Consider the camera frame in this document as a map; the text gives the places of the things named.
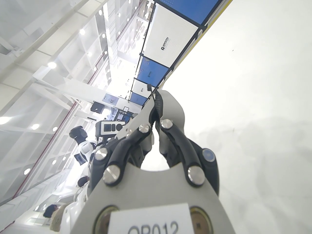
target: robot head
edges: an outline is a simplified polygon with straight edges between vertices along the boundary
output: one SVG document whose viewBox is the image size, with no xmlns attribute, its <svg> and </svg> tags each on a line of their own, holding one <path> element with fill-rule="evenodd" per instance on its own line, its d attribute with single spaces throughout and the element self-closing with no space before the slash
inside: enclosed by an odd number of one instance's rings
<svg viewBox="0 0 312 234">
<path fill-rule="evenodd" d="M 74 127 L 70 132 L 69 136 L 77 142 L 79 145 L 80 143 L 86 141 L 88 137 L 87 132 L 82 128 L 82 126 Z"/>
</svg>

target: white floor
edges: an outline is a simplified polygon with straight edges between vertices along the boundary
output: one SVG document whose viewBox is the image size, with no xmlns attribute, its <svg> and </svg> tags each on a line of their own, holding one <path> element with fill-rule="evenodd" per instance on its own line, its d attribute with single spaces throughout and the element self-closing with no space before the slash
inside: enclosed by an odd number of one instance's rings
<svg viewBox="0 0 312 234">
<path fill-rule="evenodd" d="M 311 2 L 234 0 L 163 88 L 238 234 L 312 233 Z"/>
</svg>

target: yellow edge strip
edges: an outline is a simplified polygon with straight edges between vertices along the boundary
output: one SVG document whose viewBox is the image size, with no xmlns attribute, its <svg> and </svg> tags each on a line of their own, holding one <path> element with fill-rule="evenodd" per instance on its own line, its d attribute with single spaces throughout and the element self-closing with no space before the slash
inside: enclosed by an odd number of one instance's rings
<svg viewBox="0 0 312 234">
<path fill-rule="evenodd" d="M 190 53 L 190 51 L 197 45 L 197 43 L 199 42 L 199 40 L 202 39 L 202 37 L 204 36 L 204 34 L 207 33 L 208 29 L 211 28 L 211 26 L 216 22 L 216 20 L 221 16 L 221 14 L 225 11 L 225 9 L 230 5 L 230 3 L 233 0 L 228 0 L 228 2 L 225 4 L 225 6 L 222 8 L 222 10 L 219 12 L 219 14 L 214 18 L 214 20 L 207 26 L 206 30 L 204 31 L 204 33 L 195 41 L 195 43 L 192 44 L 191 49 L 189 49 L 186 54 L 180 59 L 180 61 L 176 64 L 175 69 L 181 64 L 181 62 L 186 58 L 186 56 Z M 159 87 L 162 87 L 164 85 L 166 81 L 162 82 L 160 84 Z"/>
</svg>

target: koyson logo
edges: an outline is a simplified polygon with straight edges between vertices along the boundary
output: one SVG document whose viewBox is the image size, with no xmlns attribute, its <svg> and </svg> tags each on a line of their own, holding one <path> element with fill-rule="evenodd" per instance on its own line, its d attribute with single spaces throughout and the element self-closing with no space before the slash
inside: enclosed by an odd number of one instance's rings
<svg viewBox="0 0 312 234">
<path fill-rule="evenodd" d="M 170 41 L 170 38 L 166 37 L 165 42 L 163 43 L 163 46 L 161 47 L 161 50 L 165 50 L 166 49 L 169 41 Z"/>
</svg>

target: circular sensor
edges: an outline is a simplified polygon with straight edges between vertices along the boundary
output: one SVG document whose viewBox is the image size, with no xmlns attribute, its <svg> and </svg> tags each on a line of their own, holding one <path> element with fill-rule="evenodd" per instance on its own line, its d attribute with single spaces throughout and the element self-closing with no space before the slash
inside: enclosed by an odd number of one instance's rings
<svg viewBox="0 0 312 234">
<path fill-rule="evenodd" d="M 121 125 L 121 124 L 117 124 L 117 125 L 116 125 L 116 129 L 117 129 L 118 131 L 120 131 L 120 130 L 122 129 L 122 125 Z"/>
<path fill-rule="evenodd" d="M 194 234 L 213 234 L 213 227 L 208 215 L 199 207 L 190 208 Z"/>
<path fill-rule="evenodd" d="M 214 154 L 214 152 L 212 152 L 212 151 L 211 151 L 210 149 L 208 149 L 208 148 L 205 148 L 205 149 L 203 149 L 202 153 L 203 153 L 204 159 L 205 159 L 207 162 L 210 162 L 210 163 L 214 162 L 214 160 L 215 160 L 215 154 Z"/>
<path fill-rule="evenodd" d="M 115 206 L 109 206 L 98 215 L 94 225 L 94 234 L 108 234 L 110 214 L 114 211 L 118 211 L 118 208 Z"/>
</svg>

